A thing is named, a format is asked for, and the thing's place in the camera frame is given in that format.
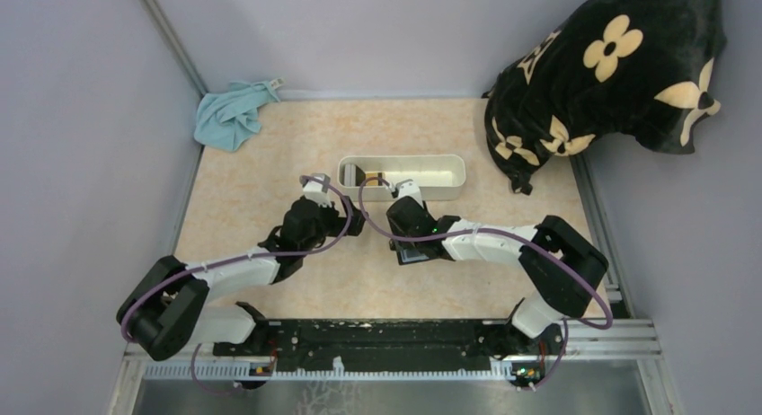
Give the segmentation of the grey credit card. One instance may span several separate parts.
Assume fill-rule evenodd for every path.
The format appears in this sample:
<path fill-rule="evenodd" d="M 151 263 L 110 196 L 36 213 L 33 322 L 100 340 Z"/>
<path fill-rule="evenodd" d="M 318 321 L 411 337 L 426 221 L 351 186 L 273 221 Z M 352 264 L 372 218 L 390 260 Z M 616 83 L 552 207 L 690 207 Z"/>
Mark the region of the grey credit card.
<path fill-rule="evenodd" d="M 398 259 L 401 264 L 409 264 L 426 261 L 428 258 L 416 250 L 403 250 L 398 252 Z"/>

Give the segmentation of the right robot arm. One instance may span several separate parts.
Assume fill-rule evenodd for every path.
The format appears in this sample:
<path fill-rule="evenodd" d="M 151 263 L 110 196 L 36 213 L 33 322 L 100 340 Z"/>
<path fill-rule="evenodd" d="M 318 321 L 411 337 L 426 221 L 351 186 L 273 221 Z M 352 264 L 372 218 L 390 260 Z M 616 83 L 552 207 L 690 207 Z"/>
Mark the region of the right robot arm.
<path fill-rule="evenodd" d="M 425 260 L 483 261 L 523 270 L 534 292 L 509 317 L 509 331 L 539 337 L 565 317 L 580 318 L 607 273 L 607 258 L 570 224 L 546 216 L 537 225 L 502 227 L 460 216 L 434 218 L 422 202 L 399 198 L 386 218 L 397 249 Z"/>

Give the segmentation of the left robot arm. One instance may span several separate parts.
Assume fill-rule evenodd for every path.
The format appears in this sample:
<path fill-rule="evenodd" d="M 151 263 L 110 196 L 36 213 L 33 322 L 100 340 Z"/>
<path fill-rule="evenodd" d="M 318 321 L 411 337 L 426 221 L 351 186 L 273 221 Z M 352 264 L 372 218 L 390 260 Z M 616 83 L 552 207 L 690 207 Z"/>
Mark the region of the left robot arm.
<path fill-rule="evenodd" d="M 239 256 L 196 265 L 172 255 L 160 258 L 116 314 L 126 340 L 154 361 L 174 357 L 189 345 L 242 344 L 263 316 L 245 302 L 214 307 L 212 302 L 247 287 L 279 283 L 301 269 L 309 254 L 323 252 L 343 236 L 358 236 L 365 224 L 351 199 L 297 199 L 268 237 Z"/>

